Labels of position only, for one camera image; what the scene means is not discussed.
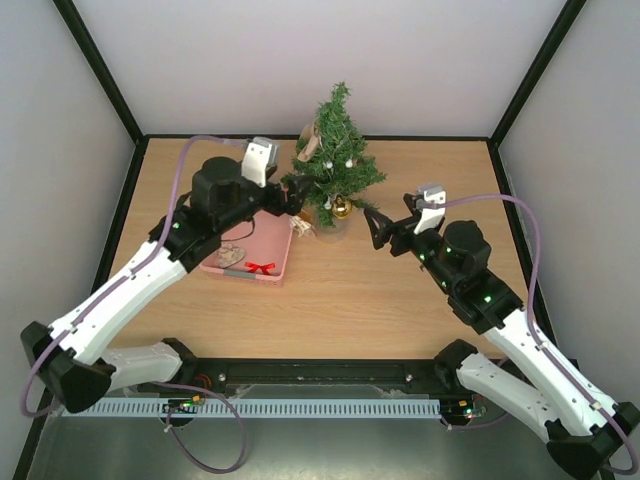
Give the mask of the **gold bell with red ribbon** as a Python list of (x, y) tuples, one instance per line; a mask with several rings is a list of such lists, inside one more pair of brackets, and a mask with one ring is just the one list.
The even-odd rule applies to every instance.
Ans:
[(353, 205), (349, 198), (338, 195), (334, 198), (331, 212), (338, 220), (346, 219), (352, 212)]

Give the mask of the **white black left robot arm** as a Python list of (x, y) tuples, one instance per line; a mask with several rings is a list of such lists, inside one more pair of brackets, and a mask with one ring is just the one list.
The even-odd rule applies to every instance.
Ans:
[(192, 177), (189, 193), (150, 232), (131, 260), (90, 298), (49, 326), (28, 325), (21, 341), (39, 377), (67, 411), (82, 412), (112, 390), (184, 380), (195, 357), (180, 341), (112, 349), (117, 333), (152, 299), (218, 250), (223, 235), (259, 211), (300, 212), (315, 179), (291, 176), (284, 185), (266, 166), (256, 180), (249, 162), (213, 157)]

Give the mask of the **pink perforated plastic basket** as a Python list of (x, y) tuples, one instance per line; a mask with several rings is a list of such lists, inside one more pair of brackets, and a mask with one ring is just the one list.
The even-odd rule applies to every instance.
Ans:
[[(271, 215), (264, 211), (254, 216), (254, 222), (243, 222), (223, 235), (223, 242), (233, 242), (246, 250), (246, 256), (236, 265), (226, 269), (216, 268), (215, 253), (202, 261), (201, 271), (217, 277), (253, 281), (270, 286), (281, 286), (289, 256), (293, 230), (290, 217)], [(270, 276), (248, 273), (246, 262), (267, 264), (273, 262), (276, 267)]]

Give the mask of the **small green christmas tree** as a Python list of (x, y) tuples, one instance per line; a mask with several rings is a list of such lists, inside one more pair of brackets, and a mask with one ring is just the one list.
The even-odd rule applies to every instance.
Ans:
[(335, 84), (330, 97), (316, 109), (312, 123), (316, 123), (321, 144), (307, 162), (291, 160), (291, 170), (282, 181), (292, 175), (313, 175), (315, 185), (309, 192), (305, 207), (315, 215), (314, 224), (332, 226), (336, 219), (331, 206), (336, 196), (350, 199), (354, 209), (370, 207), (362, 197), (369, 187), (382, 183), (387, 174), (379, 170), (376, 159), (368, 151), (368, 142), (352, 121), (346, 102), (351, 95), (345, 82)]

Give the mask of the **beige fabric bow ornament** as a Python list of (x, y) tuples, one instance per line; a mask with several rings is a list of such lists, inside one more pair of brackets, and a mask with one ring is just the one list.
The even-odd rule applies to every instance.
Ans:
[(296, 143), (296, 158), (300, 162), (309, 161), (318, 146), (321, 144), (321, 137), (316, 123), (306, 125)]

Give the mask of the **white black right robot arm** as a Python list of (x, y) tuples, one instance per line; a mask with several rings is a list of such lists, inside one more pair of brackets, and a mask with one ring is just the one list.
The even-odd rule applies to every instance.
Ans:
[(589, 381), (536, 325), (519, 296), (488, 268), (491, 247), (471, 221), (444, 222), (441, 214), (401, 221), (368, 209), (375, 248), (410, 252), (446, 295), (453, 313), (498, 347), (520, 370), (516, 377), (475, 347), (456, 340), (436, 357), (445, 390), (476, 392), (512, 415), (546, 445), (574, 479), (591, 479), (639, 424), (639, 410), (617, 402)]

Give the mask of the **red ribbon bow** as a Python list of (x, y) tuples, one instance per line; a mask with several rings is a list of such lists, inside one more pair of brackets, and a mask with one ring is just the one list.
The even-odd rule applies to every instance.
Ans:
[(267, 264), (246, 262), (245, 267), (247, 268), (248, 273), (270, 276), (272, 273), (272, 270), (276, 267), (276, 265), (273, 262), (267, 263)]

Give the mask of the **wooden heart ornament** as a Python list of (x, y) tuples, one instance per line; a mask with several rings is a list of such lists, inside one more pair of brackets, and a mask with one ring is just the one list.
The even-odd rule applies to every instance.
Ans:
[(236, 265), (246, 256), (246, 250), (233, 242), (223, 242), (214, 256), (216, 268), (226, 269)]

